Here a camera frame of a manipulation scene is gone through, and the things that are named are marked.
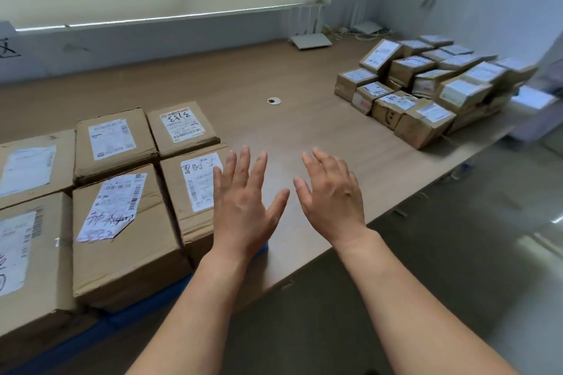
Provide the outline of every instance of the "finger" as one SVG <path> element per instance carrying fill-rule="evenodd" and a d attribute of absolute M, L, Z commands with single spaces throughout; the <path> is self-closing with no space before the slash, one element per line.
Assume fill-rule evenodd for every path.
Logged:
<path fill-rule="evenodd" d="M 263 151 L 258 156 L 254 167 L 252 168 L 252 172 L 250 173 L 250 177 L 248 179 L 247 187 L 257 188 L 258 190 L 262 189 L 262 185 L 264 184 L 264 173 L 266 172 L 266 165 L 268 163 L 268 154 Z"/>
<path fill-rule="evenodd" d="M 270 219 L 271 225 L 274 227 L 272 232 L 274 232 L 280 218 L 282 217 L 285 206 L 287 205 L 287 199 L 289 198 L 289 189 L 282 188 L 274 197 L 274 201 L 266 211 L 266 215 Z"/>
<path fill-rule="evenodd" d="M 307 182 L 302 178 L 294 178 L 293 185 L 295 186 L 295 192 L 301 204 L 301 209 L 303 209 L 304 213 L 308 212 L 313 204 L 313 194 Z"/>
<path fill-rule="evenodd" d="M 348 171 L 348 165 L 346 164 L 346 162 L 339 157 L 335 157 L 335 159 L 336 163 L 338 163 L 340 172 L 342 172 L 344 176 L 348 178 L 350 176 L 350 172 Z"/>
<path fill-rule="evenodd" d="M 219 198 L 221 192 L 221 168 L 219 166 L 213 167 L 213 200 Z"/>
<path fill-rule="evenodd" d="M 307 173 L 309 174 L 309 178 L 311 179 L 311 184 L 313 187 L 315 183 L 323 178 L 326 175 L 322 165 L 315 159 L 314 157 L 309 156 L 306 152 L 303 152 L 301 155 L 301 160 L 303 160 L 303 164 L 307 168 Z"/>
<path fill-rule="evenodd" d="M 236 168 L 236 153 L 229 150 L 227 155 L 227 163 L 225 164 L 225 169 L 223 169 L 223 175 L 221 178 L 221 185 L 223 187 L 228 187 L 233 181 L 233 174 Z"/>
<path fill-rule="evenodd" d="M 239 162 L 236 164 L 235 175 L 233 175 L 233 185 L 236 187 L 246 187 L 248 182 L 248 168 L 250 167 L 250 149 L 243 145 L 240 151 Z"/>
<path fill-rule="evenodd" d="M 352 180 L 353 186 L 359 189 L 360 185 L 357 183 L 356 175 L 352 171 L 350 171 L 350 179 Z"/>
<path fill-rule="evenodd" d="M 327 153 L 320 151 L 317 147 L 313 147 L 313 156 L 320 162 L 326 173 L 339 173 L 340 168 L 336 159 Z"/>

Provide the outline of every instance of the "tiled floor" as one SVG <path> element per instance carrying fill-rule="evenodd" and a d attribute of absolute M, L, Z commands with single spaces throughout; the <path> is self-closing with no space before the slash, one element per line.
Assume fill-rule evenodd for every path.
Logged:
<path fill-rule="evenodd" d="M 530 235 L 563 213 L 563 159 L 493 146 L 371 224 L 448 308 L 523 373 L 563 373 L 563 265 Z M 162 314 L 55 374 L 122 374 Z M 236 315 L 223 374 L 391 374 L 355 286 L 333 252 Z"/>

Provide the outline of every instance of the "person's right hand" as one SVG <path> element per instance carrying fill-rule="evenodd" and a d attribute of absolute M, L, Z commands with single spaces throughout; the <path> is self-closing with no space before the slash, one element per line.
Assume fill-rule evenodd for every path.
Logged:
<path fill-rule="evenodd" d="M 303 153 L 313 191 L 302 178 L 293 179 L 305 216 L 338 250 L 365 234 L 362 191 L 344 160 L 313 148 L 313 157 Z"/>

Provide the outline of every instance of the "table top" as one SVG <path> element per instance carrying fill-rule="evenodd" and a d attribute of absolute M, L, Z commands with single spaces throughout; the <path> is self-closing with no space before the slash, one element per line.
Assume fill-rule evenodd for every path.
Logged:
<path fill-rule="evenodd" d="M 232 149 L 269 154 L 264 203 L 292 190 L 269 252 L 249 267 L 237 307 L 330 249 L 307 222 L 292 179 L 307 178 L 301 153 L 318 146 L 345 159 L 372 221 L 473 156 L 522 120 L 507 110 L 417 151 L 334 95 L 339 72 L 357 67 L 375 42 L 345 38 L 299 52 L 285 41 L 158 60 L 0 88 L 0 143 L 71 129 L 79 120 L 142 107 L 197 101 Z M 276 96 L 281 104 L 270 105 Z"/>

